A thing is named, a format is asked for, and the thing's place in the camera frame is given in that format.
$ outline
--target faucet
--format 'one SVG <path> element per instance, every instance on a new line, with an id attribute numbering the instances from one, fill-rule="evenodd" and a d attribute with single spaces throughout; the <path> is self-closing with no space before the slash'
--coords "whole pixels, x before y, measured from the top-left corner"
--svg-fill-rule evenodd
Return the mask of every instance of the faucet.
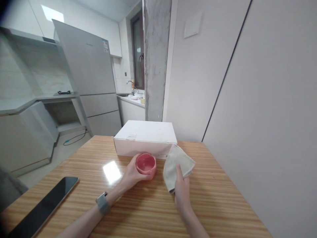
<path id="1" fill-rule="evenodd" d="M 132 92 L 131 92 L 131 94 L 134 96 L 134 83 L 131 80 L 129 80 L 129 81 L 127 81 L 126 84 L 128 84 L 128 82 L 132 83 Z"/>

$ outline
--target smartwatch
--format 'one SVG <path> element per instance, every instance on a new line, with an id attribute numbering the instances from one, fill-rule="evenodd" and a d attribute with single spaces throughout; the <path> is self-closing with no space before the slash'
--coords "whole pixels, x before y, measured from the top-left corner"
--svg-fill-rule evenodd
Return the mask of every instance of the smartwatch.
<path id="1" fill-rule="evenodd" d="M 107 200 L 105 199 L 107 195 L 107 192 L 104 192 L 103 194 L 101 194 L 97 199 L 96 199 L 96 203 L 98 204 L 98 208 L 99 211 L 105 215 L 106 213 L 108 213 L 111 209 L 111 207 L 109 206 Z"/>

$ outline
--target pink cup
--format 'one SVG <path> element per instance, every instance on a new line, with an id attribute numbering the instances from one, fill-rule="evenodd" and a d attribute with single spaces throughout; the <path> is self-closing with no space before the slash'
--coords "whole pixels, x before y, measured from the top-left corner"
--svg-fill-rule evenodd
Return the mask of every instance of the pink cup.
<path id="1" fill-rule="evenodd" d="M 148 153 L 139 155 L 139 157 L 136 159 L 136 169 L 140 174 L 150 174 L 151 179 L 153 179 L 156 173 L 155 157 Z"/>

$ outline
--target white box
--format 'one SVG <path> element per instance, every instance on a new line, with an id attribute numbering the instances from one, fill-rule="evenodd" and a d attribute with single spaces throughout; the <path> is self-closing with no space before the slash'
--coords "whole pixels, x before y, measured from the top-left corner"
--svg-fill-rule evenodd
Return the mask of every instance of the white box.
<path id="1" fill-rule="evenodd" d="M 166 159 L 177 139 L 171 122 L 129 120 L 114 137 L 114 143 L 118 155 L 147 152 L 157 159 Z"/>

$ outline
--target ceiling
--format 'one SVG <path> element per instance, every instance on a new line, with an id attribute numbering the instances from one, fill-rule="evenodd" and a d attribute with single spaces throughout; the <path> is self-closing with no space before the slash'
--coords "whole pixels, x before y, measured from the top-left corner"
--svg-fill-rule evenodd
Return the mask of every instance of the ceiling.
<path id="1" fill-rule="evenodd" d="M 120 22 L 140 0 L 73 0 L 112 20 Z"/>

